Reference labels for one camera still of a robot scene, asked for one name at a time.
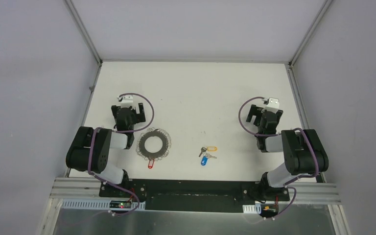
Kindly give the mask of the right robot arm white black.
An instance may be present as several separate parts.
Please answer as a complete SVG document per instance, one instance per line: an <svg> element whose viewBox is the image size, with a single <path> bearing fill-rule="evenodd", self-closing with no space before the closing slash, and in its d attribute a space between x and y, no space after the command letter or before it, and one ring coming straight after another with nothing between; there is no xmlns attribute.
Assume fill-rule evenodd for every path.
<svg viewBox="0 0 376 235"><path fill-rule="evenodd" d="M287 194L285 187L301 178L315 178L329 168L329 158L314 129L295 128L277 133L282 110L251 105L246 122L257 127L254 136L262 153L282 153L283 163L264 173L248 191L257 200L274 200Z"/></svg>

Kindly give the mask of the metal disc with key rings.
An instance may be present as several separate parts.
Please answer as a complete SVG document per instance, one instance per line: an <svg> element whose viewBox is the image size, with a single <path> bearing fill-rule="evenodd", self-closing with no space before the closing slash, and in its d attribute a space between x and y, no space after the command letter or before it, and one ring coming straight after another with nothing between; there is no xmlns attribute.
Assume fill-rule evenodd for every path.
<svg viewBox="0 0 376 235"><path fill-rule="evenodd" d="M145 160L161 160L168 156L171 137L161 128L148 128L138 139L136 153Z"/></svg>

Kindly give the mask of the red key tag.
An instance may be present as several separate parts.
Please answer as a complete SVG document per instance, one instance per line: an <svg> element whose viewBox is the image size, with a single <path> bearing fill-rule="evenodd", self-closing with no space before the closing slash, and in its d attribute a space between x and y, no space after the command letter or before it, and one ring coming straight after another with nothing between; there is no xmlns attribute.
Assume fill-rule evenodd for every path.
<svg viewBox="0 0 376 235"><path fill-rule="evenodd" d="M155 160L154 159L151 159L151 160L149 160L149 162L148 162L148 169L152 169L153 167L154 167L154 163L155 163Z"/></svg>

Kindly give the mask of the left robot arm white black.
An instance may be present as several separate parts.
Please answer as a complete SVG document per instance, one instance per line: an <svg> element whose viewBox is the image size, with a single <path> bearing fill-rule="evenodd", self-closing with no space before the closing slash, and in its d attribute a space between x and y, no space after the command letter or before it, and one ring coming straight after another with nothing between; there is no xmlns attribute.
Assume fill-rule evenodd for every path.
<svg viewBox="0 0 376 235"><path fill-rule="evenodd" d="M115 125L113 129L79 127L66 155L68 168L89 172L106 182L111 182L111 192L118 198L129 194L129 177L126 170L109 162L111 149L130 149L134 142L134 127L146 122L143 103L111 106Z"/></svg>

